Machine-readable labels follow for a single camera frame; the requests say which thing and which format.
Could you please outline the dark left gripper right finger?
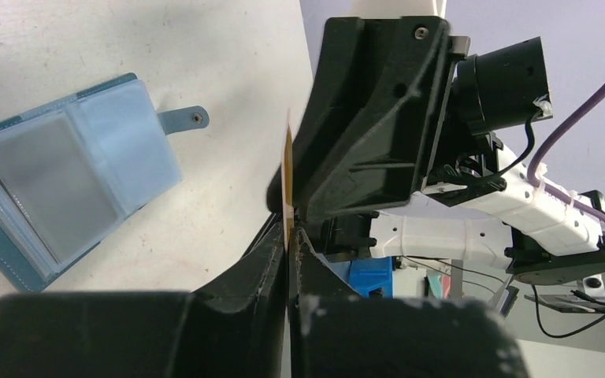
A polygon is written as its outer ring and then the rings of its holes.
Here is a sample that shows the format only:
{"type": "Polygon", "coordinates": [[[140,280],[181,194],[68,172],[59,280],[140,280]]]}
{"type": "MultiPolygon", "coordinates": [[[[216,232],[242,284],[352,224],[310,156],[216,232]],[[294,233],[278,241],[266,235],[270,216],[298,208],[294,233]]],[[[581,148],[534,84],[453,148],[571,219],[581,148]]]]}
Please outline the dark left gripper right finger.
{"type": "Polygon", "coordinates": [[[471,299],[367,298],[315,252],[288,243],[294,377],[526,377],[503,317],[471,299]]]}

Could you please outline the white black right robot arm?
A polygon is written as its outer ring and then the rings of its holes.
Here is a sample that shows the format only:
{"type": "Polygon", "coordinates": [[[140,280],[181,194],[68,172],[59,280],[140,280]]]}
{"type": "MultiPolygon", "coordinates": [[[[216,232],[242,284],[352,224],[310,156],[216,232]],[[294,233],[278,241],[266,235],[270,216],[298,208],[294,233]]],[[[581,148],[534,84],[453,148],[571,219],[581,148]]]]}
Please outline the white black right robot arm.
{"type": "Polygon", "coordinates": [[[267,191],[324,254],[475,261],[537,286],[605,272],[597,191],[525,163],[551,117],[540,38],[483,55],[441,17],[334,17],[267,191]]]}

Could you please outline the blue leather card holder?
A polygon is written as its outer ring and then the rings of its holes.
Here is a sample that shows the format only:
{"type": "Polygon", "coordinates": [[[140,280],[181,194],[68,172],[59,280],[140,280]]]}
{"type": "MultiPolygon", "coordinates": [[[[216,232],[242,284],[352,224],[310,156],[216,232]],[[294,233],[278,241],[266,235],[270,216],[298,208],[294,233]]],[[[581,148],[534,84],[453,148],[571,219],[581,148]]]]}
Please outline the blue leather card holder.
{"type": "Polygon", "coordinates": [[[0,271],[38,292],[182,179],[168,136],[201,106],[158,112],[130,72],[0,122],[0,271]]]}

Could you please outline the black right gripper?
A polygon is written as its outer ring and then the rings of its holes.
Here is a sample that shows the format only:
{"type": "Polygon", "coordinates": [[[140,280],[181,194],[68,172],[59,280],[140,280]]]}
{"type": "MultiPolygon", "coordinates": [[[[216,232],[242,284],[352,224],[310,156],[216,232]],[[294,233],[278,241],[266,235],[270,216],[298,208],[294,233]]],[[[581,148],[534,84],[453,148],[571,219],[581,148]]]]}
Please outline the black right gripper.
{"type": "MultiPolygon", "coordinates": [[[[406,205],[421,187],[451,72],[440,17],[333,17],[292,143],[293,206],[308,221],[406,205]]],[[[458,63],[426,185],[459,206],[507,188],[533,151],[550,91],[539,37],[458,63]]]]}

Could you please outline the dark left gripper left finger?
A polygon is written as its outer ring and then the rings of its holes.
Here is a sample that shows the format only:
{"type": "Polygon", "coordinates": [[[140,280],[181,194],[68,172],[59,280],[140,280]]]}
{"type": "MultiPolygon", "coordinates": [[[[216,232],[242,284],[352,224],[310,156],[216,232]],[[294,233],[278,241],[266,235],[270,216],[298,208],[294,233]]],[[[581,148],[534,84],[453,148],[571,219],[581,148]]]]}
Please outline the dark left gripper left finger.
{"type": "Polygon", "coordinates": [[[284,341],[282,220],[195,291],[0,298],[0,377],[278,377],[284,341]]]}

